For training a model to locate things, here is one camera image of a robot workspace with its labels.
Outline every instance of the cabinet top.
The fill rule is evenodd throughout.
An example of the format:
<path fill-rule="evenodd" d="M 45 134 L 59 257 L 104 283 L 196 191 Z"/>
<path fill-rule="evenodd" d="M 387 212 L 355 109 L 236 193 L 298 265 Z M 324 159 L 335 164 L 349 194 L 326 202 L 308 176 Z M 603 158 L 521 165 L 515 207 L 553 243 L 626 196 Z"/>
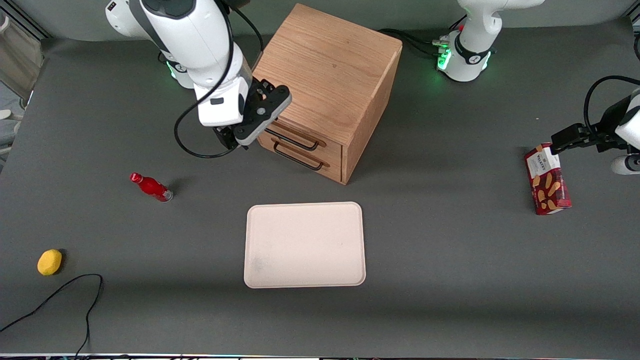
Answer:
<path fill-rule="evenodd" d="M 398 39 L 296 4 L 254 76 L 289 87 L 282 118 L 348 145 L 401 49 Z"/>

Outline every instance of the bottle cap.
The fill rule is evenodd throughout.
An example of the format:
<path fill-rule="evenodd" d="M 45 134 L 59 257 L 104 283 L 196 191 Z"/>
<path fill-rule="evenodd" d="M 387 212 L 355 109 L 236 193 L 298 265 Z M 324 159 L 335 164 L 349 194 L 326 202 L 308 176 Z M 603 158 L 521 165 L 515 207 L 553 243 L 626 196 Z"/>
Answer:
<path fill-rule="evenodd" d="M 132 172 L 131 177 L 129 177 L 129 179 L 131 179 L 131 181 L 133 181 L 136 184 L 140 184 L 142 182 L 142 175 L 140 175 L 137 172 Z"/>

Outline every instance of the metal drawer handle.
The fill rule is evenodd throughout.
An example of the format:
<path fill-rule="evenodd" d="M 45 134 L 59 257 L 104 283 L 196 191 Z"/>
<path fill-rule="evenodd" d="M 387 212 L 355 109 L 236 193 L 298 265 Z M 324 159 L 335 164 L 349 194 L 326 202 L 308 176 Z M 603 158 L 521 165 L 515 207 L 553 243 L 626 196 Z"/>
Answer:
<path fill-rule="evenodd" d="M 306 145 L 304 145 L 304 144 L 302 144 L 302 143 L 297 142 L 296 140 L 293 140 L 293 139 L 291 139 L 291 138 L 288 138 L 288 137 L 284 136 L 283 134 L 278 134 L 278 133 L 276 133 L 275 131 L 273 131 L 273 130 L 271 130 L 271 129 L 265 129 L 265 131 L 267 132 L 267 134 L 271 134 L 271 135 L 273 135 L 273 136 L 277 136 L 277 137 L 279 137 L 280 139 L 282 139 L 282 140 L 284 140 L 284 141 L 286 141 L 286 142 L 290 142 L 290 143 L 292 143 L 293 145 L 295 145 L 295 146 L 297 146 L 297 147 L 301 147 L 302 149 L 305 149 L 306 151 L 313 151 L 313 150 L 315 150 L 315 149 L 318 147 L 318 144 L 319 144 L 319 142 L 318 142 L 318 141 L 316 141 L 316 142 L 313 144 L 313 146 L 309 147 L 309 146 L 306 146 Z"/>
<path fill-rule="evenodd" d="M 311 170 L 313 170 L 313 171 L 318 171 L 318 170 L 320 170 L 320 169 L 322 168 L 322 166 L 324 165 L 324 163 L 323 163 L 323 162 L 320 162 L 320 164 L 319 164 L 318 166 L 313 167 L 313 166 L 311 166 L 311 165 L 309 165 L 309 164 L 307 164 L 307 163 L 304 163 L 304 162 L 302 162 L 302 161 L 300 161 L 300 160 L 298 160 L 298 159 L 294 158 L 293 156 L 291 156 L 291 155 L 289 155 L 289 154 L 285 154 L 284 152 L 282 152 L 282 151 L 278 150 L 278 145 L 280 145 L 280 143 L 279 143 L 279 142 L 274 142 L 274 143 L 273 143 L 273 151 L 275 151 L 275 153 L 276 153 L 276 154 L 278 154 L 278 155 L 280 155 L 280 156 L 283 156 L 283 157 L 285 157 L 285 158 L 287 158 L 287 159 L 289 159 L 289 160 L 291 160 L 291 161 L 293 161 L 293 162 L 299 163 L 300 165 L 302 165 L 302 166 L 304 166 L 304 167 L 306 167 L 306 168 L 308 168 L 308 169 L 311 169 Z"/>

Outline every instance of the white tray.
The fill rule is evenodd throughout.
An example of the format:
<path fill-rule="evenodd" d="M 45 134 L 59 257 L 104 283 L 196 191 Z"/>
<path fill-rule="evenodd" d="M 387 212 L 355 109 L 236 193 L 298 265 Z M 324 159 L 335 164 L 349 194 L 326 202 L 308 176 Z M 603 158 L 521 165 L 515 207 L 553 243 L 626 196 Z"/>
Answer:
<path fill-rule="evenodd" d="M 357 203 L 249 209 L 244 283 L 250 288 L 357 286 L 365 276 L 362 209 Z"/>

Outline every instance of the gray tabletop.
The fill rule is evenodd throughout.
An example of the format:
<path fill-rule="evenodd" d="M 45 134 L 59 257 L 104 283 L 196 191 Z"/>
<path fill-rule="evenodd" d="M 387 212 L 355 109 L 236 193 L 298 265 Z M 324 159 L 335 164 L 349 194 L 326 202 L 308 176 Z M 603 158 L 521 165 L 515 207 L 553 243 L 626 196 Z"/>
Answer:
<path fill-rule="evenodd" d="M 97 272 L 87 352 L 637 358 L 640 178 L 609 170 L 617 152 L 568 151 L 574 207 L 539 217 L 523 160 L 581 121 L 596 79 L 640 76 L 632 41 L 628 20 L 505 29 L 465 84 L 407 47 L 347 186 L 258 145 L 218 160 L 183 153 L 172 126 L 193 93 L 151 43 L 49 43 L 0 176 L 0 320 Z M 240 44 L 255 50 L 253 38 Z M 632 89 L 601 87 L 594 119 Z M 221 150 L 195 114 L 181 131 L 198 151 Z M 175 198 L 144 196 L 133 171 Z M 347 200 L 364 212 L 363 285 L 244 285 L 251 206 Z M 45 278 L 35 266 L 51 248 L 67 263 Z M 83 279 L 0 334 L 1 352 L 75 352 L 96 285 Z"/>

